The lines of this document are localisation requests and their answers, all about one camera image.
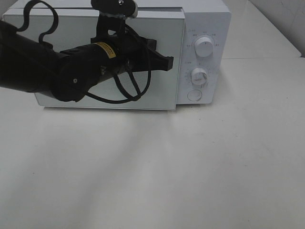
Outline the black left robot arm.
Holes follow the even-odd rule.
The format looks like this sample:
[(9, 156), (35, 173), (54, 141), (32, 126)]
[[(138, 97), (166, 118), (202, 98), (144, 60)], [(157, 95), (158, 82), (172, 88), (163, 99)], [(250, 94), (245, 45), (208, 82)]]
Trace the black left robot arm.
[(119, 104), (139, 100), (135, 72), (169, 71), (173, 57), (157, 52), (156, 40), (139, 36), (123, 20), (106, 26), (98, 21), (96, 36), (86, 45), (61, 52), (43, 41), (20, 35), (19, 28), (0, 23), (0, 85), (27, 93), (42, 93), (62, 102), (78, 102), (85, 96), (114, 104), (114, 100), (90, 93), (90, 89), (113, 79), (123, 95)]

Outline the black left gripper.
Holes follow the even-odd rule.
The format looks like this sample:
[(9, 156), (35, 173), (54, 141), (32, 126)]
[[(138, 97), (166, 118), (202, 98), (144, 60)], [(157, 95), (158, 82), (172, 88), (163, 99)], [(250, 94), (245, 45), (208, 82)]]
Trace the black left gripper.
[(90, 76), (128, 72), (169, 71), (173, 57), (156, 52), (157, 40), (137, 34), (103, 35), (91, 39)]

